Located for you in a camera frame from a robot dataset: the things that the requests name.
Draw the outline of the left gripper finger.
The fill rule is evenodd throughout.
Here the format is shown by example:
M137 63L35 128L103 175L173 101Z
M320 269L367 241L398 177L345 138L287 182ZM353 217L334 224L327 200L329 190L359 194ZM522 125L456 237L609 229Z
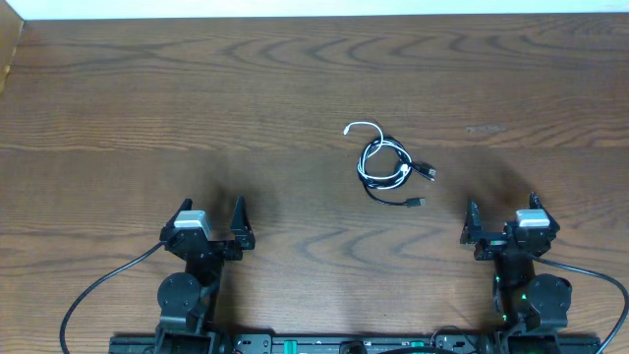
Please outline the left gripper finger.
M173 214L173 216L166 223L167 228L175 228L175 221L178 215L182 211L188 211L192 209L193 201L191 199L184 199L177 211Z
M241 249L253 250L255 248L256 237L249 222L244 197L237 199L230 230L234 234L235 241L240 245Z

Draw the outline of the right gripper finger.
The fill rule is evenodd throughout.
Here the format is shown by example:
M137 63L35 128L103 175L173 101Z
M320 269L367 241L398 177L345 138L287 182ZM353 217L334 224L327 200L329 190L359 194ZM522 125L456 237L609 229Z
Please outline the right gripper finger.
M469 199L466 207L466 217L460 237L461 244L476 244L483 235L480 210L473 199Z
M555 222L555 219L552 217L550 212L543 206L540 197L535 192L530 193L529 209L537 210L538 212L543 212L549 224Z

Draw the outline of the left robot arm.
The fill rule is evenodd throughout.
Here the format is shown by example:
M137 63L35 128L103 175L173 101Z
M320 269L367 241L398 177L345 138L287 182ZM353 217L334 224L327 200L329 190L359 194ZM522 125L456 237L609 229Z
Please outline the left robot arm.
M156 353L231 353L233 340L217 328L214 315L222 269L256 246L245 199L237 199L229 240L213 240L203 210L185 199L160 232L164 249L185 262L185 270L167 276L157 291L161 308Z

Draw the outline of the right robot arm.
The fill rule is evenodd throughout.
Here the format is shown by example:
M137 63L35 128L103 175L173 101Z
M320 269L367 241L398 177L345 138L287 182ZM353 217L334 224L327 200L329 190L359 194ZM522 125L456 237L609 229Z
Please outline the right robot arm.
M499 232L485 231L480 209L468 200L460 237L473 245L477 261L494 265L492 296L503 326L479 338L480 353L558 353L558 331L567 327L571 283L535 271L534 261L550 250L560 230L536 194Z

